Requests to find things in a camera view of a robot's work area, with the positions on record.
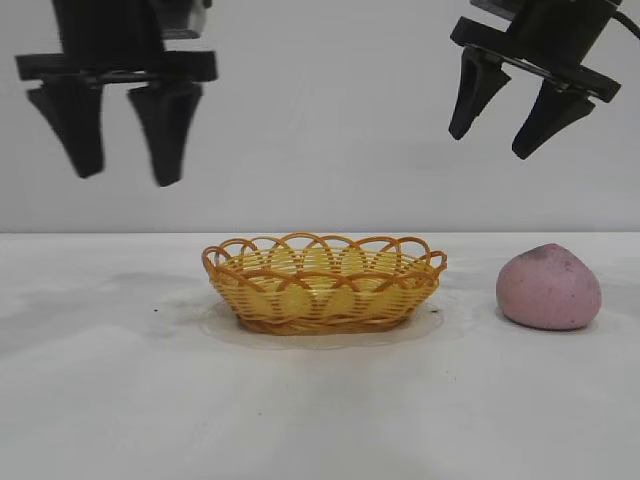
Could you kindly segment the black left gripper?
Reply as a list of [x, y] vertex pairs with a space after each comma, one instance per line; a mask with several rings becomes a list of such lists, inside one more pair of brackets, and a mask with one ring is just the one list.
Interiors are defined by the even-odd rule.
[[[59, 53], [15, 57], [31, 104], [61, 142], [80, 178], [104, 169], [103, 85], [145, 85], [128, 92], [140, 120], [155, 181], [182, 178], [200, 84], [218, 79], [213, 51], [169, 50], [167, 40], [201, 37], [210, 1], [77, 0], [52, 3]], [[79, 82], [56, 82], [77, 80]]]

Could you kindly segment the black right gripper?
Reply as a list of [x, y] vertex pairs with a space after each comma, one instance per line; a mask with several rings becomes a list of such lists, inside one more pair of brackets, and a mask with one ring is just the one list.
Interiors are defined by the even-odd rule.
[[[618, 12], [619, 1], [474, 1], [472, 5], [510, 24], [501, 31], [462, 17], [451, 33], [451, 40], [465, 47], [449, 124], [455, 140], [466, 135], [488, 103], [511, 81], [503, 71], [503, 61], [547, 79], [512, 143], [513, 153], [521, 160], [562, 129], [590, 115], [595, 104], [587, 95], [609, 103], [620, 90], [617, 81], [583, 65]], [[554, 83], [571, 90], [561, 90]]]

